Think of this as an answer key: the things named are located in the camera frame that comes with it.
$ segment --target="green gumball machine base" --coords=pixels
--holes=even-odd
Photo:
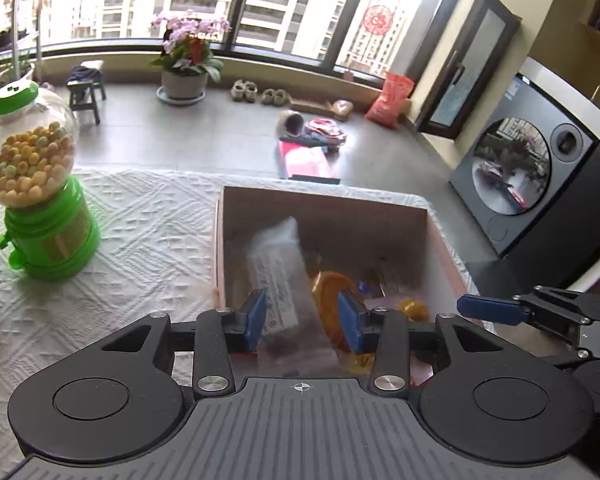
[[[7,229],[0,248],[9,243],[11,269],[23,269],[43,280],[77,274],[98,248],[100,231],[89,212],[82,187],[69,176],[64,189],[49,202],[27,209],[6,208]]]

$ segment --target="washing machine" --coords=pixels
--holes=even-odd
[[[527,58],[450,182],[503,255],[568,186],[599,140],[599,108]]]

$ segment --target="plastic bag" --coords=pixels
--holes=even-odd
[[[266,287],[269,300],[257,348],[258,372],[294,377],[328,376],[338,370],[338,357],[311,294],[295,218],[252,238],[247,270],[251,286]]]
[[[365,119],[388,128],[396,128],[400,107],[412,90],[413,81],[411,79],[387,72],[382,93],[365,114]]]

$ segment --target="pink orchid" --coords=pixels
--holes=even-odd
[[[174,31],[169,35],[169,41],[171,43],[177,43],[181,40],[184,40],[189,33],[188,30],[185,30],[183,27],[179,27],[174,29]]]
[[[164,49],[165,53],[170,54],[171,52],[173,52],[175,44],[171,41],[163,41],[162,48]]]
[[[212,20],[200,20],[200,25],[198,27],[198,32],[201,34],[209,34],[213,32],[213,21]]]
[[[182,20],[178,17],[169,18],[167,20],[167,28],[177,28],[180,26],[181,22],[182,22]]]
[[[198,32],[198,22],[196,20],[186,20],[180,30],[186,30],[189,34]]]
[[[160,25],[162,22],[164,22],[167,18],[165,18],[162,13],[160,14],[156,14],[154,16],[154,20],[151,22],[151,24],[155,27],[156,25]]]

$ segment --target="door handle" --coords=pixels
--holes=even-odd
[[[464,73],[464,69],[466,67],[462,64],[462,63],[458,63],[458,68],[456,69],[456,75],[454,76],[453,80],[451,81],[452,85],[455,85],[460,78],[462,77],[462,74]]]

